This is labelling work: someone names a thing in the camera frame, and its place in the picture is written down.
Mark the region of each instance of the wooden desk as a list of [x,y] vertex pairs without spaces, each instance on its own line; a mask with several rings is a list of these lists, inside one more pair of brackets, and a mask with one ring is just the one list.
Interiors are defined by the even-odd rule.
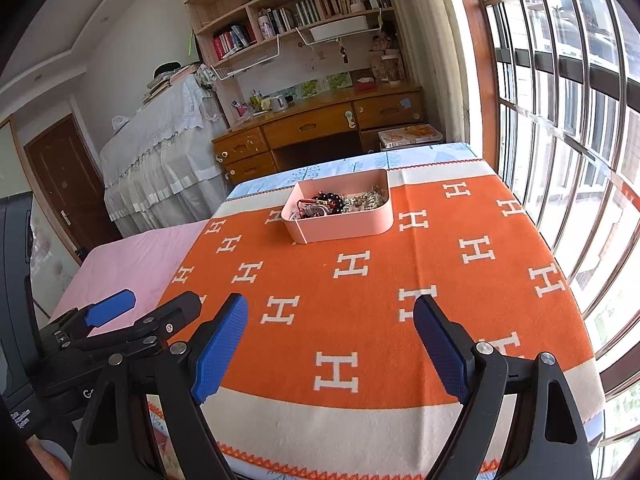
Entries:
[[420,87],[343,88],[296,102],[236,126],[213,141],[235,184],[345,156],[380,150],[378,132],[424,122]]

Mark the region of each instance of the door frame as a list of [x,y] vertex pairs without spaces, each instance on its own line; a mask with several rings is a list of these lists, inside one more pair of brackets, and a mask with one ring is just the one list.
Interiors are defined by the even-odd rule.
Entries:
[[45,193],[43,192],[43,188],[40,187],[40,183],[33,173],[33,169],[31,167],[31,163],[27,158],[27,153],[24,151],[24,147],[20,144],[18,140],[18,133],[14,126],[14,120],[12,116],[8,116],[4,121],[0,121],[0,128],[2,128],[5,124],[9,123],[9,127],[11,128],[11,135],[14,138],[15,149],[18,152],[18,158],[20,159],[20,164],[22,165],[22,170],[24,171],[25,176],[27,177],[27,182],[31,187],[31,191],[33,192],[34,198],[37,200],[40,209],[44,213],[45,218],[51,225],[53,231],[56,233],[65,249],[69,251],[69,254],[73,257],[73,259],[78,263],[78,265],[82,265],[82,260],[76,254],[76,244],[73,242],[72,238],[67,233],[66,229],[63,228],[60,220],[55,215],[54,210],[47,200]]
[[95,174],[98,177],[98,180],[100,181],[100,183],[104,187],[104,180],[102,179],[102,175],[95,168],[94,158],[91,156],[91,153],[89,152],[89,150],[87,149],[86,144],[84,143],[84,139],[82,138],[82,134],[81,134],[81,131],[80,131],[80,126],[78,125],[78,122],[76,121],[76,117],[72,113],[65,115],[64,117],[62,117],[61,119],[59,119],[55,123],[53,123],[51,126],[48,126],[44,130],[42,130],[39,134],[37,134],[35,137],[33,137],[33,139],[31,139],[29,142],[27,142],[24,145],[24,153],[25,153],[26,159],[28,161],[28,164],[30,165],[31,171],[33,172],[34,179],[37,181],[40,190],[42,190],[42,195],[44,197],[44,200],[46,200],[47,205],[49,206],[49,209],[52,211],[52,214],[55,216],[55,218],[56,218],[58,224],[60,225],[60,227],[66,233],[66,236],[71,240],[73,245],[75,245],[76,248],[79,249],[82,246],[82,244],[80,244],[78,242],[78,240],[76,239],[74,234],[71,232],[71,229],[69,229],[69,226],[66,224],[65,219],[62,218],[62,215],[59,212],[57,212],[54,204],[51,202],[51,200],[49,198],[49,195],[44,191],[45,187],[42,184],[42,180],[40,179],[40,175],[38,174],[38,172],[35,169],[36,166],[33,163],[33,158],[31,156],[31,153],[29,152],[29,148],[31,146],[33,146],[37,142],[37,140],[39,140],[41,137],[43,137],[46,134],[48,134],[55,127],[59,126],[62,123],[67,122],[69,119],[71,119],[71,121],[72,121],[72,123],[74,125],[74,128],[76,130],[76,136],[78,136],[78,139],[80,140],[80,143],[82,144],[82,147],[84,148],[86,156],[89,159],[89,162],[91,163],[92,170],[94,170]]

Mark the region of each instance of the brown door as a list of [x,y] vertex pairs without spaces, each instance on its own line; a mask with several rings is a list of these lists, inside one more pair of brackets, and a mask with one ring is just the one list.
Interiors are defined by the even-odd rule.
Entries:
[[71,115],[25,146],[27,158],[58,221],[78,248],[122,238],[109,220],[104,187]]

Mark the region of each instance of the ceiling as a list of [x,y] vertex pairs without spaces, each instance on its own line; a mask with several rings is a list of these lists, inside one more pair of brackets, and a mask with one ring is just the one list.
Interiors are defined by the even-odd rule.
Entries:
[[92,51],[135,0],[47,0],[0,75],[0,120],[86,71]]

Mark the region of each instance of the window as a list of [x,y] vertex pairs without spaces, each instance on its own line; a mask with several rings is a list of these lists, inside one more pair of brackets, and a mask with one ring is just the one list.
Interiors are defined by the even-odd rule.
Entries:
[[[500,176],[551,248],[609,373],[640,342],[640,32],[616,0],[505,0],[486,11]],[[598,479],[640,439],[640,381],[616,387],[591,457]]]

